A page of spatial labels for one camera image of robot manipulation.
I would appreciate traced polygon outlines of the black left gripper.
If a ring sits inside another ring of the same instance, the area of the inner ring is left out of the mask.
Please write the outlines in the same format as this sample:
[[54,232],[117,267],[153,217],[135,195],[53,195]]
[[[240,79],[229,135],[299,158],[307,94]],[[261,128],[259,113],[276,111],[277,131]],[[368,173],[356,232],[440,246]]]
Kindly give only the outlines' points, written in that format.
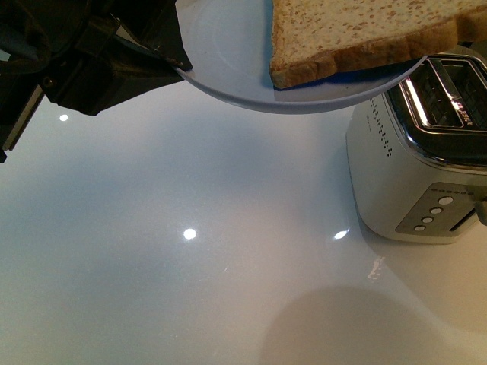
[[[117,36],[121,25],[144,48]],[[181,82],[171,65],[193,68],[175,1],[3,1],[1,159],[44,97],[96,116]]]

